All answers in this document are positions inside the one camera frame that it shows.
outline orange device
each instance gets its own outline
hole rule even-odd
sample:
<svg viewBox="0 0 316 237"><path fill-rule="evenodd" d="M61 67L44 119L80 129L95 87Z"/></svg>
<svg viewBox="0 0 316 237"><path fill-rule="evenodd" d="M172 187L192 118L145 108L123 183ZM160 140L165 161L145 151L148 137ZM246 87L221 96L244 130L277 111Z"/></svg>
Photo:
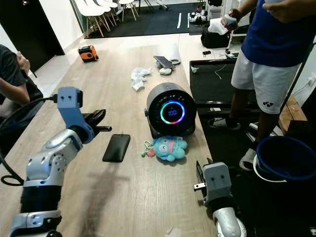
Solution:
<svg viewBox="0 0 316 237"><path fill-rule="evenodd" d="M81 59L86 62L97 61L99 59L93 45L88 45L78 48L78 53Z"/></svg>

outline wooden table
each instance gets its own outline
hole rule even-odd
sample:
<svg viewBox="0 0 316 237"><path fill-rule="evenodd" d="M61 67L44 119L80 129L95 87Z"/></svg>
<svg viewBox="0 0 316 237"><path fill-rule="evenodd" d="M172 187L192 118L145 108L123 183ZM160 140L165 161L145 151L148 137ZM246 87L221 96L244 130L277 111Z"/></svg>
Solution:
<svg viewBox="0 0 316 237"><path fill-rule="evenodd" d="M193 191L196 160L205 164L210 158L198 116L195 133L185 138L189 144L185 159L165 163L140 155L143 142L152 140L144 116L151 89L169 81L190 93L182 65L167 77L155 67L154 55L180 59L176 47L155 45L98 54L98 62L85 64L78 58L59 84L83 91L83 113L105 108L106 118L99 125L111 125L113 130L100 133L68 166L58 231L65 237L163 237L175 227L181 229L182 237L215 236L214 224L200 202L202 194ZM135 67L153 68L145 89L139 92L131 87L130 74ZM56 104L46 102L6 157L7 162L25 177L31 155L64 128ZM124 161L102 162L111 135L122 132L131 135ZM1 165L0 175L5 174ZM19 212L22 188L1 183L0 190L0 236L5 237Z"/></svg>

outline smartphone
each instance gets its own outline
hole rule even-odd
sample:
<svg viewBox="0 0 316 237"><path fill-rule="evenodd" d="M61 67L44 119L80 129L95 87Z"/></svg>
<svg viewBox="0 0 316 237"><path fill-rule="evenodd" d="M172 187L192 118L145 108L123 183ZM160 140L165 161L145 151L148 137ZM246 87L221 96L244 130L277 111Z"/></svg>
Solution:
<svg viewBox="0 0 316 237"><path fill-rule="evenodd" d="M104 162L122 162L130 141L128 134L113 134L103 155Z"/></svg>

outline white tile floor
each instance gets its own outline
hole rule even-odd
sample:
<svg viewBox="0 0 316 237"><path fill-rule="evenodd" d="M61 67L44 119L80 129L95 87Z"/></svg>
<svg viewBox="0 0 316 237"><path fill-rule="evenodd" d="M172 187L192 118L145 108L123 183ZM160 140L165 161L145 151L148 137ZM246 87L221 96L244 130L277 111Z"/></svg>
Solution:
<svg viewBox="0 0 316 237"><path fill-rule="evenodd" d="M192 2L193 0L165 0L166 4ZM156 36L138 36L138 37L120 37L120 38L103 38L103 39L83 39L80 44L72 49L67 55L55 56L45 65L38 69L35 74L38 78L32 76L34 82L39 86L44 96L49 96L58 86L70 66L79 56L77 49L81 45L93 44L97 51L107 49L123 49L131 47L141 47L155 44L174 43L178 46L181 61L186 73L188 82L190 83L190 67L191 60L211 60L226 58L225 48L207 49L202 46L200 35L190 36L186 34L173 35L156 35ZM211 54L203 57L202 52L210 50ZM231 45L231 52L238 52L240 43Z"/></svg>

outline blue t-shirt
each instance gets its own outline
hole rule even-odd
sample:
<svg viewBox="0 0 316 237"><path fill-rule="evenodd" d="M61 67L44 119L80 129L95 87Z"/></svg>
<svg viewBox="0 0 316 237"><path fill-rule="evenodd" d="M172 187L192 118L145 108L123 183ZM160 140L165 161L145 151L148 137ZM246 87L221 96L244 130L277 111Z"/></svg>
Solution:
<svg viewBox="0 0 316 237"><path fill-rule="evenodd" d="M300 64L316 34L316 16L284 24L276 20L258 0L253 21L241 50L254 63L271 67Z"/></svg>

